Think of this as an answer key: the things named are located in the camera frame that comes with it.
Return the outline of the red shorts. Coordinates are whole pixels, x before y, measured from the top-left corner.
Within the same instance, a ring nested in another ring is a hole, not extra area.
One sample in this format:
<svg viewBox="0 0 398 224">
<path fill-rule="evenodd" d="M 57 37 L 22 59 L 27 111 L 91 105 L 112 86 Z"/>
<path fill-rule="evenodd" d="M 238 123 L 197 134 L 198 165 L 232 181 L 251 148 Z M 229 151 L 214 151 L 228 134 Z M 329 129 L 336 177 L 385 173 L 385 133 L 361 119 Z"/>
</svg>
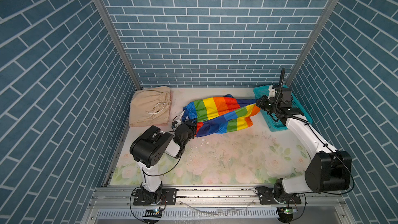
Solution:
<svg viewBox="0 0 398 224">
<path fill-rule="evenodd" d="M 230 94 L 195 100 L 183 108 L 181 120 L 197 123 L 197 138 L 249 128 L 251 117 L 260 112 L 256 99 L 236 99 Z"/>
</svg>

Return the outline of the beige shorts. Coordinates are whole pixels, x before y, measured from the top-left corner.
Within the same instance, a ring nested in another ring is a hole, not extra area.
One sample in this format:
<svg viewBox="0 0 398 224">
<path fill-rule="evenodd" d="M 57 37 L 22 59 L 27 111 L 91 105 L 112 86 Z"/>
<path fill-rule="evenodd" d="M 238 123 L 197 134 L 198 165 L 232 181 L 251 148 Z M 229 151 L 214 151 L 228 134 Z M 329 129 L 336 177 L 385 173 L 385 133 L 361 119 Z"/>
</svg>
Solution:
<svg viewBox="0 0 398 224">
<path fill-rule="evenodd" d="M 136 91 L 130 103 L 129 126 L 149 127 L 167 124 L 171 108 L 171 89 L 166 86 Z"/>
</svg>

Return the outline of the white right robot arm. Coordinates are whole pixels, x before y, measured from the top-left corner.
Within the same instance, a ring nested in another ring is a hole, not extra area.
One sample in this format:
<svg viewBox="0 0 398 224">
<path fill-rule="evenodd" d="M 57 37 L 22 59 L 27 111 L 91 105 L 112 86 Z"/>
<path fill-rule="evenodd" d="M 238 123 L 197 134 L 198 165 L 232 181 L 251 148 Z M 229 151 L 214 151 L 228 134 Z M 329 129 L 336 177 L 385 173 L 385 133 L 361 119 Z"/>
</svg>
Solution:
<svg viewBox="0 0 398 224">
<path fill-rule="evenodd" d="M 299 108 L 280 107 L 282 101 L 266 95 L 256 101 L 256 106 L 271 117 L 277 117 L 304 146 L 310 164 L 303 175 L 279 179 L 274 186 L 275 195 L 326 193 L 344 195 L 351 192 L 355 182 L 351 174 L 352 158 L 339 151 L 309 123 Z"/>
</svg>

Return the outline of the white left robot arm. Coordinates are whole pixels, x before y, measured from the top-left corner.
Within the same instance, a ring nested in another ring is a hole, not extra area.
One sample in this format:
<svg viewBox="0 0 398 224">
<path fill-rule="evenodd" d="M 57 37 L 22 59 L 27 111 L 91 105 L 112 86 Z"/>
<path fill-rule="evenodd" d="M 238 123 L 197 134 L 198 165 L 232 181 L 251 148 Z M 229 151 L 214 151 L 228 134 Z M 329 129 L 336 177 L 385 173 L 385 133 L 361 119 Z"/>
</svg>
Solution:
<svg viewBox="0 0 398 224">
<path fill-rule="evenodd" d="M 180 159 L 185 146 L 194 139 L 197 132 L 197 120 L 189 120 L 177 126 L 175 131 L 163 132 L 152 125 L 141 134 L 131 145 L 130 154 L 141 168 L 144 189 L 154 193 L 161 188 L 158 162 L 162 156 L 167 155 Z"/>
</svg>

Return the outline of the teal plastic laundry basket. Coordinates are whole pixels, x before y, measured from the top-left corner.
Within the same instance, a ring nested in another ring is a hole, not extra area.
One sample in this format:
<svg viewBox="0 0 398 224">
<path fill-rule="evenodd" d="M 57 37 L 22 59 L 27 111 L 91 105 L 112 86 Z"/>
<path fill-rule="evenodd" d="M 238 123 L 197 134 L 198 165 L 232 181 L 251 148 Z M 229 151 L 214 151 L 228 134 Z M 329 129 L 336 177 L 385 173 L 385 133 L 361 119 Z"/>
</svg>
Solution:
<svg viewBox="0 0 398 224">
<path fill-rule="evenodd" d="M 268 96 L 269 95 L 269 87 L 270 87 L 270 85 L 254 88 L 253 91 L 254 91 L 254 94 L 255 94 L 255 98 L 259 99 L 263 95 Z M 305 118 L 307 119 L 307 121 L 309 123 L 313 123 L 312 117 L 305 110 L 305 108 L 302 106 L 302 104 L 299 102 L 299 100 L 296 98 L 296 96 L 293 93 L 291 93 L 291 96 L 292 96 L 292 107 L 293 108 L 299 108 L 303 112 L 303 114 L 304 114 Z M 266 121 L 270 131 L 277 132 L 277 131 L 284 131 L 284 130 L 288 129 L 286 126 L 283 125 L 283 123 L 280 120 L 275 122 L 272 119 L 272 117 L 268 115 L 268 113 L 266 111 L 260 110 L 260 113 L 262 114 L 264 120 Z"/>
</svg>

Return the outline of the left controller board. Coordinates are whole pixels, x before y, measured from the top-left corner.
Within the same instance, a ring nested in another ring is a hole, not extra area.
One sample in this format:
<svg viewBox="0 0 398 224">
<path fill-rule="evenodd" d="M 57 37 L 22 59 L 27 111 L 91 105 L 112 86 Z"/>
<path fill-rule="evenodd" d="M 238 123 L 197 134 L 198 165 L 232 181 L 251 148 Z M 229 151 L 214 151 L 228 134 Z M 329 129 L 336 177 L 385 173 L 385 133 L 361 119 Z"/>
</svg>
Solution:
<svg viewBox="0 0 398 224">
<path fill-rule="evenodd" d="M 160 209 L 145 209 L 143 212 L 143 222 L 145 224 L 156 224 L 163 216 L 163 211 Z"/>
</svg>

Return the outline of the controller board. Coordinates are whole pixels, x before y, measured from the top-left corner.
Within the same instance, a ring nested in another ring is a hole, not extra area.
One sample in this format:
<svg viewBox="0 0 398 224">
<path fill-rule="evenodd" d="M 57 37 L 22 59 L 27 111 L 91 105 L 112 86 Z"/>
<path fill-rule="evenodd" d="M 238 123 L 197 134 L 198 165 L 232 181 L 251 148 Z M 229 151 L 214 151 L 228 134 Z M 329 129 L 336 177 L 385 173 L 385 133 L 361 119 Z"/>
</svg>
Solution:
<svg viewBox="0 0 398 224">
<path fill-rule="evenodd" d="M 283 224 L 289 224 L 291 221 L 293 221 L 294 210 L 292 207 L 278 207 L 277 213 L 278 213 L 277 219 L 279 222 Z"/>
<path fill-rule="evenodd" d="M 143 222 L 145 224 L 156 224 L 163 216 L 163 211 L 160 209 L 145 209 L 143 212 Z"/>
</svg>

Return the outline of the right controller board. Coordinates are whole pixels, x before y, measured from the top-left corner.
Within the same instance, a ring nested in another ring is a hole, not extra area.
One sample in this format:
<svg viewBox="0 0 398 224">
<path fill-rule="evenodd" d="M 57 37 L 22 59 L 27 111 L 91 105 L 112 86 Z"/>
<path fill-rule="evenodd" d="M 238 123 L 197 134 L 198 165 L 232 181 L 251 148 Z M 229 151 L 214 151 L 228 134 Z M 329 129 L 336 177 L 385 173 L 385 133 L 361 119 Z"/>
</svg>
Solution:
<svg viewBox="0 0 398 224">
<path fill-rule="evenodd" d="M 283 224 L 289 224 L 291 221 L 293 221 L 294 210 L 292 207 L 278 207 L 277 213 L 278 213 L 277 219 L 279 222 Z"/>
</svg>

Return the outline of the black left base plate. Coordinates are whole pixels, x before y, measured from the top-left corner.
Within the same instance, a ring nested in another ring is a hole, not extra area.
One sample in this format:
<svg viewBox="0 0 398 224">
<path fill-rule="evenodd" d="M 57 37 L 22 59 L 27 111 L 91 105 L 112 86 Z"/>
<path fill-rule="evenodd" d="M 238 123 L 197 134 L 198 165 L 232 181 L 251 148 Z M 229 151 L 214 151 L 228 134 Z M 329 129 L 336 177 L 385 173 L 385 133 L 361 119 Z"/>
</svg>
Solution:
<svg viewBox="0 0 398 224">
<path fill-rule="evenodd" d="M 133 205 L 149 206 L 149 205 L 175 205 L 177 197 L 176 188 L 159 188 L 156 192 L 149 192 L 140 187 L 133 196 Z"/>
</svg>

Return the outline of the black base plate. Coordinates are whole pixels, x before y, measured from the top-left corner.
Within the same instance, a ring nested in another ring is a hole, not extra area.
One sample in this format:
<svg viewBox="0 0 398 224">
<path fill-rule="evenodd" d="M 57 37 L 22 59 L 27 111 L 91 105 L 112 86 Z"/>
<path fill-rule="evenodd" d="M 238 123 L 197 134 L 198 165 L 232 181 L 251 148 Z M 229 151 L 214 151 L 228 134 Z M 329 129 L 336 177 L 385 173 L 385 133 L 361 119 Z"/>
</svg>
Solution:
<svg viewBox="0 0 398 224">
<path fill-rule="evenodd" d="M 140 187 L 133 196 L 133 205 L 149 206 L 149 205 L 175 205 L 177 197 L 176 188 L 159 188 L 156 192 L 149 192 Z"/>
<path fill-rule="evenodd" d="M 275 189 L 268 188 L 265 186 L 259 186 L 255 188 L 255 193 L 258 195 L 260 204 L 301 204 L 301 198 L 299 194 L 287 194 L 283 191 L 275 192 Z"/>
</svg>

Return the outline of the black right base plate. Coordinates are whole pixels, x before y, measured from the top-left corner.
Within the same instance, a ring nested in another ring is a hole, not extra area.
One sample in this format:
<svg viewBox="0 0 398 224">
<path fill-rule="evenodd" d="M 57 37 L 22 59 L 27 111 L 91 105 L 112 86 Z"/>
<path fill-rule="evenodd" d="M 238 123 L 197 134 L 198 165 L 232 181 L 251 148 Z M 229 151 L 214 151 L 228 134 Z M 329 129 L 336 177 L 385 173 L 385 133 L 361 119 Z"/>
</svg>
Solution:
<svg viewBox="0 0 398 224">
<path fill-rule="evenodd" d="M 259 186 L 255 188 L 255 193 L 258 195 L 260 204 L 301 204 L 301 198 L 299 194 L 287 194 L 283 191 L 275 192 L 275 189 L 268 188 L 265 186 Z"/>
</svg>

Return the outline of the aluminium front rail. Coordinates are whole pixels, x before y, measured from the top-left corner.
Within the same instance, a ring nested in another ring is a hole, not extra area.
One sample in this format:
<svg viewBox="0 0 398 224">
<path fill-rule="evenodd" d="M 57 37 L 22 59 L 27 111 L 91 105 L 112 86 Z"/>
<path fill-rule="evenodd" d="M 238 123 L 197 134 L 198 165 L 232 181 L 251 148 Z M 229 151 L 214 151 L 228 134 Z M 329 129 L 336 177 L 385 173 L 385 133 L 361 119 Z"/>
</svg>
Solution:
<svg viewBox="0 0 398 224">
<path fill-rule="evenodd" d="M 137 187 L 96 188 L 84 224 L 145 224 L 145 209 L 160 209 L 157 224 L 281 224 L 278 207 L 292 207 L 290 224 L 352 224 L 354 217 L 341 196 L 300 194 L 302 203 L 260 204 L 255 186 L 167 186 L 176 188 L 175 205 L 133 205 Z"/>
</svg>

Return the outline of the aluminium right corner post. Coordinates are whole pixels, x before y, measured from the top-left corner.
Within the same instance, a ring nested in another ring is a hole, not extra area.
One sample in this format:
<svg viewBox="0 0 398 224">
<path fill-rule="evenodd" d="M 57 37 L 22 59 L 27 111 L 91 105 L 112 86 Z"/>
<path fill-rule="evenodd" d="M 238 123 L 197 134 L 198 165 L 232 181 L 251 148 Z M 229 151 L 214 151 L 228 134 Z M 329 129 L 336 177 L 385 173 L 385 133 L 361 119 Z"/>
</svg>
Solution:
<svg viewBox="0 0 398 224">
<path fill-rule="evenodd" d="M 291 69 L 291 72 L 286 80 L 286 85 L 291 86 L 293 84 L 294 78 L 299 72 L 299 69 L 304 64 L 309 52 L 311 51 L 312 47 L 314 46 L 318 36 L 320 35 L 321 31 L 323 30 L 324 26 L 326 25 L 329 17 L 331 16 L 334 8 L 338 4 L 339 0 L 328 0 L 326 3 L 319 19 L 317 20 L 314 29 L 310 33 L 306 44 L 303 46 L 303 49 L 300 55 L 297 57 L 297 60 L 294 66 Z"/>
</svg>

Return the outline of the aluminium corner post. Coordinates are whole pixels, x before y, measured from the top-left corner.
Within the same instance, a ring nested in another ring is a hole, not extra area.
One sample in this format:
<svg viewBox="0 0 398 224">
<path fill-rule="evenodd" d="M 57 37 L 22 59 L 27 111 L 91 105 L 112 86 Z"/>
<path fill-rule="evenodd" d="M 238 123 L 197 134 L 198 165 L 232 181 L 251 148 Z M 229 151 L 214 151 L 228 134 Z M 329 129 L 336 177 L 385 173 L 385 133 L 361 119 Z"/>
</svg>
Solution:
<svg viewBox="0 0 398 224">
<path fill-rule="evenodd" d="M 102 21 L 105 25 L 113 43 L 114 43 L 114 46 L 115 46 L 118 54 L 120 55 L 121 61 L 124 65 L 124 67 L 126 68 L 134 86 L 136 87 L 137 90 L 142 90 L 143 87 L 141 86 L 141 84 L 136 76 L 136 73 L 132 67 L 130 59 L 127 56 L 125 48 L 123 47 L 121 39 L 114 27 L 112 19 L 106 9 L 106 6 L 105 6 L 103 0 L 92 0 L 92 1 L 98 11 L 98 14 L 100 15 L 100 18 L 102 19 Z"/>
<path fill-rule="evenodd" d="M 291 69 L 291 72 L 286 80 L 286 85 L 291 86 L 293 84 L 294 78 L 299 72 L 299 69 L 304 64 L 309 52 L 311 51 L 312 47 L 314 46 L 318 36 L 320 35 L 321 31 L 323 30 L 324 26 L 326 25 L 329 17 L 331 16 L 334 8 L 338 4 L 339 0 L 328 0 L 326 3 L 319 19 L 317 20 L 314 29 L 310 33 L 306 44 L 303 46 L 303 49 L 300 55 L 297 57 L 297 60 L 294 66 Z"/>
</svg>

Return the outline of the aluminium left corner post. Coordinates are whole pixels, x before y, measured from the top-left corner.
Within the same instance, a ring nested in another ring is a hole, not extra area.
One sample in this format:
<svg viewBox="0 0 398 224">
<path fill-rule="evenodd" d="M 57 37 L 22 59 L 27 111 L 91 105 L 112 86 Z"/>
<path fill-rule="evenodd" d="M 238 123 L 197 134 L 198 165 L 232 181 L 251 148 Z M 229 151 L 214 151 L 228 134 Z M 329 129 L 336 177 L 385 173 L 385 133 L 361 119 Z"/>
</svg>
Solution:
<svg viewBox="0 0 398 224">
<path fill-rule="evenodd" d="M 143 87 L 141 86 L 141 84 L 136 76 L 136 73 L 132 67 L 130 59 L 127 56 L 125 48 L 123 47 L 121 39 L 114 27 L 112 19 L 106 9 L 106 6 L 105 6 L 103 0 L 92 0 L 92 1 L 98 11 L 98 14 L 100 15 L 100 18 L 102 19 L 102 21 L 105 25 L 113 43 L 114 43 L 114 46 L 115 46 L 118 54 L 120 55 L 121 61 L 124 65 L 124 67 L 126 68 L 134 86 L 136 87 L 137 90 L 142 90 Z"/>
</svg>

